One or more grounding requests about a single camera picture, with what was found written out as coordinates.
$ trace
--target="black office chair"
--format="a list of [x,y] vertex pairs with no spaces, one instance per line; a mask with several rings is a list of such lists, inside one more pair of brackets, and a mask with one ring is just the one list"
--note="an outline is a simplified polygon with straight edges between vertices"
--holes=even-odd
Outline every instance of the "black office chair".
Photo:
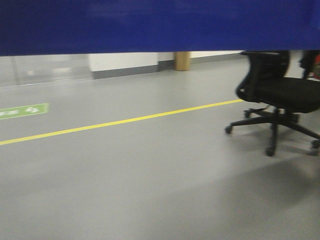
[[310,113],[320,108],[320,82],[284,77],[290,63],[289,51],[243,51],[241,54],[248,56],[250,69],[236,94],[247,102],[274,106],[274,111],[267,112],[265,108],[245,110],[245,118],[252,113],[259,116],[232,122],[225,132],[231,134],[234,126],[270,123],[271,145],[265,153],[271,157],[277,147],[278,125],[283,125],[317,139],[312,147],[318,149],[320,135],[298,125],[299,118],[295,113]]

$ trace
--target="chair caster wheel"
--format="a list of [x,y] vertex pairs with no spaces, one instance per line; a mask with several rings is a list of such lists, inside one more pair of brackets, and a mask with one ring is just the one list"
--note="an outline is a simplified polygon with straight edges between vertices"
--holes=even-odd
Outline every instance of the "chair caster wheel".
[[314,140],[314,141],[312,141],[312,148],[313,149],[318,149],[318,148],[320,148],[320,140]]
[[275,148],[272,146],[269,146],[265,149],[265,154],[269,157],[272,157],[273,155],[275,155]]
[[245,119],[248,119],[248,118],[250,118],[250,116],[251,116],[250,109],[249,109],[249,110],[245,110],[245,111],[244,111],[244,118],[245,118]]
[[231,134],[231,132],[232,132],[232,126],[230,125],[230,126],[227,126],[224,130],[225,130],[225,133],[226,134]]
[[299,122],[299,115],[298,114],[293,114],[291,117],[291,122],[297,124]]

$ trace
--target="yellow line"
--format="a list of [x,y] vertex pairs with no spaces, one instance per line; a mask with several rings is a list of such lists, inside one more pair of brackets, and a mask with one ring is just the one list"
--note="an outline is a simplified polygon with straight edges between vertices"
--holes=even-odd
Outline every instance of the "yellow line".
[[217,103],[212,103],[212,104],[207,104],[207,105],[202,105],[202,106],[184,108],[184,109],[180,109],[180,110],[167,111],[167,112],[162,112],[162,113],[152,114],[152,115],[147,115],[147,116],[129,118],[129,119],[124,119],[124,120],[119,120],[119,121],[111,121],[111,122],[105,122],[105,123],[96,124],[96,125],[82,126],[82,127],[54,131],[54,132],[48,132],[48,133],[38,134],[38,135],[33,135],[33,136],[25,136],[25,137],[0,141],[0,145],[14,144],[14,143],[19,143],[19,142],[24,142],[24,141],[34,140],[34,139],[42,139],[42,138],[56,136],[56,135],[70,134],[70,133],[79,132],[79,131],[83,131],[83,130],[103,128],[103,127],[108,127],[108,126],[113,126],[113,125],[118,125],[118,124],[126,124],[126,123],[136,122],[136,121],[140,121],[140,120],[163,117],[163,116],[172,115],[172,114],[180,114],[180,113],[190,112],[190,111],[199,110],[199,109],[206,109],[206,108],[212,108],[212,107],[226,105],[226,104],[239,103],[242,101],[243,100],[241,100],[241,99],[236,99],[236,100],[231,100],[231,101],[223,101],[223,102],[217,102]]

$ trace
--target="floor marking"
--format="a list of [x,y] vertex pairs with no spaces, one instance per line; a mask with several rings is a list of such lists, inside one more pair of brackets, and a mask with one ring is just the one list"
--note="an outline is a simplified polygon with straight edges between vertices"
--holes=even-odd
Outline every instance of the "floor marking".
[[236,100],[231,100],[231,101],[223,101],[223,102],[217,102],[217,103],[212,103],[212,104],[207,104],[207,105],[189,107],[189,108],[184,108],[184,109],[179,109],[179,110],[174,110],[174,111],[166,111],[166,112],[152,114],[152,115],[134,117],[134,118],[124,119],[124,120],[119,120],[119,121],[111,121],[111,122],[105,122],[105,123],[96,124],[96,125],[82,126],[82,127],[54,131],[54,132],[48,132],[48,133],[38,134],[38,135],[33,135],[33,136],[25,136],[25,137],[0,141],[0,145],[14,144],[14,143],[35,140],[35,139],[42,139],[42,138],[57,136],[57,135],[62,135],[62,134],[70,134],[70,133],[84,131],[84,130],[103,128],[103,127],[119,125],[119,124],[126,124],[126,123],[146,120],[146,119],[153,119],[153,118],[168,116],[168,115],[172,115],[172,114],[180,114],[180,113],[190,112],[190,111],[194,111],[194,110],[212,108],[212,107],[217,107],[217,106],[227,105],[227,104],[234,104],[234,103],[239,103],[242,101],[243,100],[241,100],[241,99],[236,99]]
[[48,112],[48,105],[48,103],[41,103],[28,106],[2,108],[0,109],[0,120],[13,119],[38,114],[46,114]]

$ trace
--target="chair backrest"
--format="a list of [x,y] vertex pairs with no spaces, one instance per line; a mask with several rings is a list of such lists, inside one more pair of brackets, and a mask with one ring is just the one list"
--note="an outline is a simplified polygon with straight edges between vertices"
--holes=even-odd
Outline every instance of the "chair backrest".
[[290,53],[287,50],[267,51],[277,55],[248,54],[250,68],[243,81],[236,88],[239,98],[248,102],[259,102],[255,96],[257,84],[267,84],[267,81],[283,78],[290,64]]

